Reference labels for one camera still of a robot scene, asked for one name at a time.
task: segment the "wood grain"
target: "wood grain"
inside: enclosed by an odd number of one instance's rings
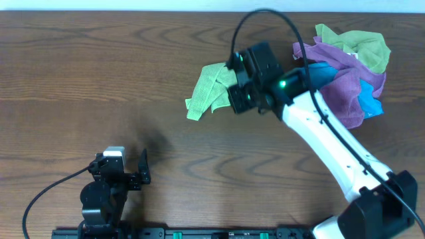
[[[391,49],[385,115],[352,132],[394,171],[418,181],[425,216],[425,16],[291,13],[306,42],[314,26],[374,31]],[[314,224],[347,203],[322,162],[272,114],[230,108],[186,119],[204,65],[226,60],[242,13],[0,12],[0,238],[22,238],[25,207],[43,188],[109,145],[148,150],[152,184],[130,193],[123,218],[168,226]],[[289,70],[295,37],[260,15],[238,48],[270,40]],[[134,170],[135,160],[127,169]],[[31,209],[31,238],[82,220],[88,173]],[[421,238],[415,227],[401,238]]]

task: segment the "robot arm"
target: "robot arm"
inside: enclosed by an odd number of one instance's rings
[[[234,53],[227,66],[235,71],[238,80],[237,85],[228,89],[235,113],[252,108],[258,108],[259,113],[273,111],[316,152],[350,203],[340,216],[314,227],[315,238],[390,238],[414,224],[400,201],[388,193],[323,122],[304,84],[305,72],[284,74],[266,42]],[[414,210],[417,197],[414,178],[407,171],[395,175],[373,157],[332,114],[320,92],[314,94],[336,132]]]
[[[338,130],[355,151],[370,164],[384,179],[388,180],[387,173],[391,169],[373,157],[350,133],[341,122],[332,114],[323,100],[320,92],[315,93],[320,108],[326,112],[329,121]],[[360,189],[366,187],[374,189],[380,183],[369,173],[344,145],[334,136],[328,126],[321,121],[309,92],[302,93],[294,98],[294,103],[284,108],[283,121],[299,134],[315,151],[331,171],[341,187],[345,198],[352,202],[360,196]]]

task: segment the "cloth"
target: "cloth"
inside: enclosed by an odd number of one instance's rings
[[[326,62],[313,63],[308,65],[311,83],[316,89],[322,88],[324,85],[332,82],[335,75],[338,73],[338,70],[330,66]],[[292,71],[301,70],[305,74],[304,67],[294,68],[289,71],[287,74],[290,74]]]
[[[204,66],[192,98],[186,99],[187,118],[198,121],[209,107],[214,112],[218,108],[230,106],[227,88],[235,84],[236,74],[228,70],[225,63]]]
[[[316,25],[316,32],[322,42],[336,46],[346,53],[357,53],[359,61],[371,72],[382,74],[385,71],[391,50],[386,46],[382,34],[348,31],[338,35],[324,24]]]
[[[316,45],[304,44],[307,58],[317,62],[327,62],[339,70],[334,81],[320,89],[326,104],[348,129],[361,125],[365,113],[361,109],[358,96],[361,81],[372,86],[371,96],[378,98],[382,93],[386,74],[375,74],[356,58],[330,44],[322,43],[321,37],[314,37]],[[302,57],[299,43],[293,45],[294,55]]]
[[[360,80],[361,92],[357,99],[365,113],[365,119],[383,114],[383,107],[379,100],[372,97],[373,87],[364,80]]]
[[[311,81],[313,83],[314,88],[316,89],[321,89],[322,87],[326,86],[333,80],[344,80],[344,79],[339,79],[340,77],[339,75],[336,77],[338,70],[330,66],[326,62],[313,63],[313,64],[309,64],[308,66],[309,66]],[[304,67],[295,68],[293,70],[301,70],[302,72],[305,72]],[[355,74],[354,72],[348,72],[348,74],[343,74],[343,75],[344,75],[344,78],[351,77],[351,80],[356,80],[356,77],[357,77],[357,74]],[[361,87],[361,91],[359,93],[359,96],[357,96],[357,100],[359,102],[360,108],[364,112],[363,114],[364,119],[383,114],[384,112],[383,112],[381,103],[379,102],[379,100],[372,97],[373,87],[361,79],[360,79],[360,87]],[[324,96],[325,98],[326,98],[326,94],[328,93],[332,94],[332,90],[330,90],[330,92],[322,91],[322,94],[325,95]]]

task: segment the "black cable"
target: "black cable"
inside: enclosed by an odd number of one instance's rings
[[[304,63],[305,75],[306,75],[305,83],[308,86],[308,90],[309,90],[310,96],[311,96],[311,101],[313,101],[313,104],[314,104],[317,112],[319,113],[320,118],[326,123],[328,128],[337,137],[337,139],[347,148],[347,150],[354,156],[354,158],[356,158],[356,160],[360,163],[360,165],[362,165],[366,169],[366,171],[368,171],[392,196],[394,196],[409,211],[409,213],[417,221],[423,235],[425,236],[425,225],[424,225],[422,219],[420,219],[419,215],[409,205],[407,205],[407,203],[390,186],[388,186],[386,181],[381,176],[379,176],[378,173],[368,163],[366,163],[361,158],[361,156],[345,141],[345,139],[332,126],[332,124],[331,124],[331,122],[329,122],[327,116],[321,111],[319,104],[317,103],[316,97],[314,95],[316,89],[314,89],[314,87],[311,83],[310,72],[309,72],[308,62],[307,62],[307,55],[305,53],[303,40],[301,39],[301,36],[298,33],[297,27],[294,25],[294,23],[287,16],[285,16],[283,13],[280,13],[280,12],[272,10],[272,9],[257,9],[255,11],[249,12],[247,15],[245,15],[245,17],[239,22],[239,25],[237,26],[236,30],[234,31],[233,38],[232,38],[232,46],[230,48],[230,57],[229,57],[228,63],[232,64],[232,62],[233,62],[234,44],[236,42],[236,36],[237,36],[238,31],[240,30],[242,24],[249,17],[251,17],[252,15],[254,15],[256,13],[260,13],[260,12],[269,12],[269,13],[272,13],[274,15],[277,15],[280,18],[282,18],[291,27],[292,31],[295,33],[295,35],[297,37],[297,40],[299,42],[299,46],[301,47],[301,53],[302,53],[302,56],[303,56],[303,63]]]
[[[77,228],[77,239],[81,239],[81,238],[84,238],[83,236],[82,236],[82,234],[84,233],[84,231],[82,230],[82,227],[84,226],[84,224],[86,223],[86,221],[85,220],[83,220],[79,225],[78,225],[78,228]]]
[[[67,177],[65,177],[65,178],[63,178],[63,179],[61,179],[61,180],[59,180],[59,181],[51,184],[47,188],[43,189],[37,196],[35,196],[35,198],[28,204],[27,209],[25,209],[24,216],[22,217],[22,231],[24,233],[25,239],[29,239],[29,235],[28,235],[28,231],[27,231],[27,217],[28,217],[28,213],[29,213],[29,210],[31,209],[31,207],[37,201],[37,199],[39,199],[49,189],[53,188],[54,186],[58,185],[59,183],[63,183],[66,180],[71,179],[71,178],[73,178],[73,177],[75,177],[75,176],[77,176],[77,175],[85,172],[87,169],[88,169],[88,167],[85,167],[85,168],[79,170],[78,172],[76,172],[76,173],[74,173],[72,175],[69,175],[69,176],[67,176]]]

